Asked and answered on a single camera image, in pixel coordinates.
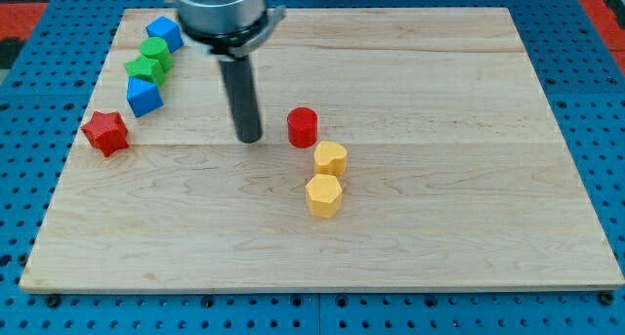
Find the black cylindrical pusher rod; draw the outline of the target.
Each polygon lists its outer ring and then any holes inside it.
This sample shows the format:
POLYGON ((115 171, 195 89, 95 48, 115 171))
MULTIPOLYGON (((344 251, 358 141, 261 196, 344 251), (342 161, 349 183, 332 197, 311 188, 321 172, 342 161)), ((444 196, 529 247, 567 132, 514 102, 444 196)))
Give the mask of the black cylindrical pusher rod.
POLYGON ((250 58, 232 62, 219 61, 235 135, 245 144, 254 144, 263 136, 260 111, 250 58))

